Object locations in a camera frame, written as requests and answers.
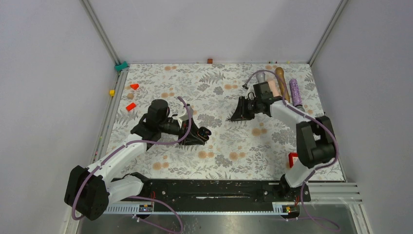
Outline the black earbud charging case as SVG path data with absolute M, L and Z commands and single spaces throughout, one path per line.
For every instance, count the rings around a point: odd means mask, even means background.
M 200 127 L 197 131 L 197 135 L 202 141 L 207 142 L 212 135 L 212 132 L 206 127 Z

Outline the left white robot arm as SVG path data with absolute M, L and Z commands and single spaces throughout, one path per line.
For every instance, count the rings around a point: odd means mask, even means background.
M 168 102 L 155 99 L 130 134 L 114 150 L 87 167 L 76 166 L 69 175 L 64 202 L 71 207 L 72 219 L 99 218 L 106 208 L 117 201 L 135 196 L 146 200 L 150 185 L 134 175 L 113 181 L 115 175 L 133 158 L 144 154 L 153 145 L 205 145 L 211 131 L 198 127 L 193 109 L 182 97 L 185 113 L 169 116 Z

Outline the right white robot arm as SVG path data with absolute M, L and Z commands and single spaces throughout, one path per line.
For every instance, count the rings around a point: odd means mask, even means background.
M 230 121 L 247 121 L 256 114 L 275 118 L 294 130 L 298 160 L 285 173 L 279 188 L 281 198 L 293 200 L 298 187 L 306 182 L 316 170 L 327 167 L 338 158 L 338 143 L 326 116 L 314 118 L 288 104 L 280 96 L 274 96 L 269 84 L 261 82 L 253 86 L 253 98 L 239 97 L 237 108 Z

